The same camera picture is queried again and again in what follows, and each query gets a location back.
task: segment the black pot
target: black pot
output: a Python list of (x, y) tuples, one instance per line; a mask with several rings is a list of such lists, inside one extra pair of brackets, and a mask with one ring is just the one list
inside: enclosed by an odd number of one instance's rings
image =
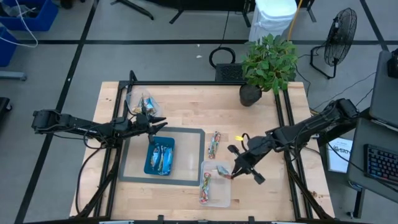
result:
[(239, 89), (239, 96), (243, 106), (251, 106), (260, 100), (262, 91), (258, 86), (244, 84)]

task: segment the potted plant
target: potted plant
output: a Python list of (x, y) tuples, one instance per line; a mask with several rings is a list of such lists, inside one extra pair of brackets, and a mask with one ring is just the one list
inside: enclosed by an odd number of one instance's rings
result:
[(294, 81), (297, 56), (291, 41), (272, 34), (249, 42), (249, 53), (242, 64), (247, 83), (239, 89), (241, 104), (251, 106), (261, 98), (262, 92), (273, 89), (286, 90), (289, 81)]

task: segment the blue container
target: blue container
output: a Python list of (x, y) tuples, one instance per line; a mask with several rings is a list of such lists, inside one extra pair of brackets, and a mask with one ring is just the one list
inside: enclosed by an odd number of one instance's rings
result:
[(145, 167), (144, 167), (144, 172), (146, 174), (152, 174), (152, 175), (170, 175), (172, 172), (172, 167), (173, 167), (173, 157), (174, 157), (174, 138), (168, 138), (168, 137), (158, 137), (154, 136), (155, 144), (160, 144), (161, 146), (168, 146), (172, 148), (172, 158), (170, 162), (170, 173), (169, 174), (159, 174), (159, 171), (157, 169), (152, 170), (152, 167), (150, 166), (150, 159), (152, 157), (152, 153), (154, 153), (155, 146), (153, 144), (148, 145), (148, 153), (147, 153), (147, 159), (145, 161)]
[[(14, 43), (18, 43), (18, 41), (7, 32), (5, 27), (0, 27), (0, 37)], [(10, 63), (16, 48), (17, 45), (0, 40), (0, 67), (5, 67)]]
[[(8, 6), (16, 6), (15, 0), (3, 0)], [(51, 0), (18, 0), (19, 5), (35, 3), (42, 6), (36, 18), (24, 18), (26, 26), (31, 31), (48, 31), (58, 13), (58, 7)], [(26, 30), (21, 19), (18, 17), (0, 17), (2, 23), (9, 30)]]

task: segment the white bin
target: white bin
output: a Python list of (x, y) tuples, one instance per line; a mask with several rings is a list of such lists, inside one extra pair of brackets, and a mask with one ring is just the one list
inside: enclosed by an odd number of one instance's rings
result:
[(249, 41), (272, 34), (282, 35), (294, 18), (295, 0), (256, 0)]

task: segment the green plant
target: green plant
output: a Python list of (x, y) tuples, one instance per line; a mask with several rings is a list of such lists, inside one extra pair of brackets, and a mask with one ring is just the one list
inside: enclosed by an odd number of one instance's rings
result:
[(249, 42), (249, 52), (242, 65), (243, 75), (248, 84), (259, 86), (262, 91), (273, 89), (279, 94), (279, 88), (286, 90), (288, 82), (294, 81), (296, 63), (292, 42), (269, 34), (262, 42)]

